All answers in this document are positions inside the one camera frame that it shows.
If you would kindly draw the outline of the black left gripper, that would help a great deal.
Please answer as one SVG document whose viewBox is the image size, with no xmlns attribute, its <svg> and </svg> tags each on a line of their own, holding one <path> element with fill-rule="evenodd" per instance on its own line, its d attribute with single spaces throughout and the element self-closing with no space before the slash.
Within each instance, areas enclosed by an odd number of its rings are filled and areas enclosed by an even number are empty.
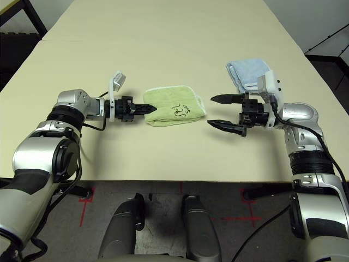
<svg viewBox="0 0 349 262">
<path fill-rule="evenodd" d="M 110 122 L 132 122 L 134 115 L 147 115 L 157 110 L 150 104 L 134 104 L 132 96 L 122 96 L 110 101 Z"/>
</svg>

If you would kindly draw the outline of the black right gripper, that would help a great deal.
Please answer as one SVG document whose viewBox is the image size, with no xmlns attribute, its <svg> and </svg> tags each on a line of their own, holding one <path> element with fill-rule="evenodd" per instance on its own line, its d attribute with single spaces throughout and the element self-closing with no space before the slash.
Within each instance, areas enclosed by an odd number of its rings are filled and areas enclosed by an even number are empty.
<svg viewBox="0 0 349 262">
<path fill-rule="evenodd" d="M 214 128 L 246 137 L 246 128 L 268 126 L 270 110 L 265 104 L 259 103 L 257 99 L 249 98 L 249 93 L 220 94 L 211 97 L 210 100 L 220 104 L 242 104 L 242 110 L 239 113 L 239 124 L 224 120 L 208 120 L 207 123 Z"/>
</svg>

